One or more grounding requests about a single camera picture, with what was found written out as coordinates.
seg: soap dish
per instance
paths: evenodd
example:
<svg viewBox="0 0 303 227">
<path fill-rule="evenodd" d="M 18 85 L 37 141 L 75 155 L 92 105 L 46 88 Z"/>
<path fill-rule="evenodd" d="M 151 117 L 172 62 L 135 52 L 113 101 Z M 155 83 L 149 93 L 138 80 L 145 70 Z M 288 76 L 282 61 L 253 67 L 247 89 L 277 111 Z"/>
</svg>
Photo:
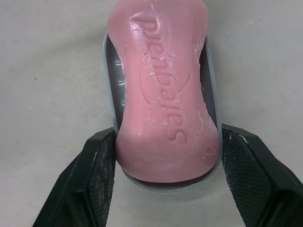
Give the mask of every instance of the soap dish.
<svg viewBox="0 0 303 227">
<path fill-rule="evenodd" d="M 125 79 L 122 70 L 121 60 L 110 41 L 108 34 L 105 34 L 103 41 L 103 57 L 107 77 L 107 87 L 109 91 L 110 107 L 112 112 L 115 132 L 118 134 L 125 106 Z M 128 179 L 136 185 L 155 192 L 181 192 L 193 188 L 204 182 L 219 166 L 222 157 L 222 124 L 219 112 L 217 87 L 214 77 L 212 57 L 209 49 L 208 39 L 206 37 L 204 48 L 200 56 L 200 81 L 202 85 L 201 92 L 207 111 L 216 125 L 220 141 L 221 151 L 217 163 L 206 174 L 201 177 L 177 183 L 151 183 L 140 181 L 125 173 Z"/>
</svg>

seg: pink soap bar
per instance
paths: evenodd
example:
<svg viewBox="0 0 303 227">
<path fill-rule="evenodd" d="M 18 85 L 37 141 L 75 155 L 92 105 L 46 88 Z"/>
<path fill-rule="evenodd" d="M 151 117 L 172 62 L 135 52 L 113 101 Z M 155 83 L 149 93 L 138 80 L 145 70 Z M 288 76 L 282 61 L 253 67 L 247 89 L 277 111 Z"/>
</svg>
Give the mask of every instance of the pink soap bar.
<svg viewBox="0 0 303 227">
<path fill-rule="evenodd" d="M 134 178 L 186 181 L 218 160 L 220 139 L 200 83 L 207 23 L 202 0 L 121 0 L 109 17 L 125 75 L 116 156 Z"/>
</svg>

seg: white countertop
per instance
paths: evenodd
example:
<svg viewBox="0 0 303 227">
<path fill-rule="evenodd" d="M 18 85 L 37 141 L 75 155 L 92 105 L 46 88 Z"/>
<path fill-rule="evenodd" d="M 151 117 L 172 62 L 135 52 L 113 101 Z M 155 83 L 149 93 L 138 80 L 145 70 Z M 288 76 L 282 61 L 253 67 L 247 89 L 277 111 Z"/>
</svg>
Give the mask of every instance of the white countertop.
<svg viewBox="0 0 303 227">
<path fill-rule="evenodd" d="M 0 226 L 33 224 L 87 138 L 112 126 L 102 39 L 117 0 L 0 2 Z M 302 0 L 207 0 L 223 123 L 303 181 Z M 117 166 L 108 227 L 242 227 L 223 168 L 177 195 Z"/>
</svg>

